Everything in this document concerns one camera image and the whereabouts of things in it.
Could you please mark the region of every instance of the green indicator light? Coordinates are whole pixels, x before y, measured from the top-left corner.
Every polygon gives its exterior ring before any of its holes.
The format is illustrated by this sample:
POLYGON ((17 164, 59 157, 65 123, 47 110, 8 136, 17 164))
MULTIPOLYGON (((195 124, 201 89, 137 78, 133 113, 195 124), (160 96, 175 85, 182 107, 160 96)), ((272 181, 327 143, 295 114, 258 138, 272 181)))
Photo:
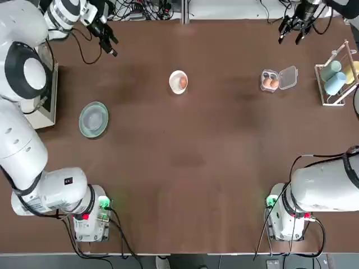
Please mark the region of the green indicator light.
POLYGON ((268 196, 267 199, 265 200, 265 203, 266 203, 267 207, 274 206, 274 203, 276 202, 277 199, 278 199, 277 195, 268 196))
POLYGON ((110 206, 110 199, 107 196, 99 196, 99 207, 105 208, 110 206))

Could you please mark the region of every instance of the white rack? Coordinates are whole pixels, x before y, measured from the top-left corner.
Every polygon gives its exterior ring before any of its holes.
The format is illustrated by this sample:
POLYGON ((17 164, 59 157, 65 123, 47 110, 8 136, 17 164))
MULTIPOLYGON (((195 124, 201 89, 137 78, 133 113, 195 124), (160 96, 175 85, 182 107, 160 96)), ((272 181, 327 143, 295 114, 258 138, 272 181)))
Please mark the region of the white rack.
POLYGON ((316 64, 315 74, 316 79, 318 81, 318 87, 321 97, 321 103, 326 106, 343 106, 345 105, 345 97, 347 97, 359 84, 359 79, 356 75, 356 70, 353 63, 352 54, 357 53, 356 50, 350 50, 348 41, 345 40, 343 45, 341 45, 337 50, 332 51, 332 56, 327 60, 325 64, 316 64), (321 80, 320 78, 320 70, 327 66, 331 61, 339 61, 342 65, 342 67, 346 67, 348 65, 351 66, 353 75, 354 75, 354 81, 351 84, 344 84, 344 86, 341 88, 341 90, 336 95, 329 95, 324 90, 324 84, 325 82, 321 80))

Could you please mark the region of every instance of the shoe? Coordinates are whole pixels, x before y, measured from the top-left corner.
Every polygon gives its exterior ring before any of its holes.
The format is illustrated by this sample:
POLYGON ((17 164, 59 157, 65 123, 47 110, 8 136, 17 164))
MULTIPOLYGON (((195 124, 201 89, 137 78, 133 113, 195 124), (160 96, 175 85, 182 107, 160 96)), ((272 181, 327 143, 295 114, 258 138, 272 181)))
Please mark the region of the shoe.
POLYGON ((156 256, 156 269, 171 269, 168 259, 161 259, 156 256))

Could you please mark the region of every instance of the blue cup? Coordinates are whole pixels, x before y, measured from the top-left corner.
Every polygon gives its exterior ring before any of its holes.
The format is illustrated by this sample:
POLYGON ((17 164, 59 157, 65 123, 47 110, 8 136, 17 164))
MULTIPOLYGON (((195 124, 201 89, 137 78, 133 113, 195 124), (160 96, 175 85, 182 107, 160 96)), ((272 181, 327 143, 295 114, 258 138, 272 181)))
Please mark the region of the blue cup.
POLYGON ((324 84, 324 90, 329 95, 335 95, 346 83, 347 77, 344 73, 338 72, 324 84))
POLYGON ((324 82, 327 82, 336 73, 340 72, 342 64, 339 61, 331 61, 326 67, 320 71, 320 77, 324 82))

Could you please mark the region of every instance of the white bowl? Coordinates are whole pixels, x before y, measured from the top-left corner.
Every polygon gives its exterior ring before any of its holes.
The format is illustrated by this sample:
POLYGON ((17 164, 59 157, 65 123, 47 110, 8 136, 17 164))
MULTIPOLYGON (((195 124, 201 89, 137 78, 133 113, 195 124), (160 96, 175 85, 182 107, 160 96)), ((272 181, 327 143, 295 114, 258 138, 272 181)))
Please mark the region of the white bowl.
POLYGON ((181 71, 181 70, 176 70, 176 71, 172 72, 172 74, 169 77, 169 85, 175 94, 183 94, 188 86, 188 77, 187 77, 186 73, 184 73, 184 71, 181 71), (183 76, 187 80, 187 85, 184 89, 182 89, 180 87, 180 83, 179 83, 180 78, 183 76))

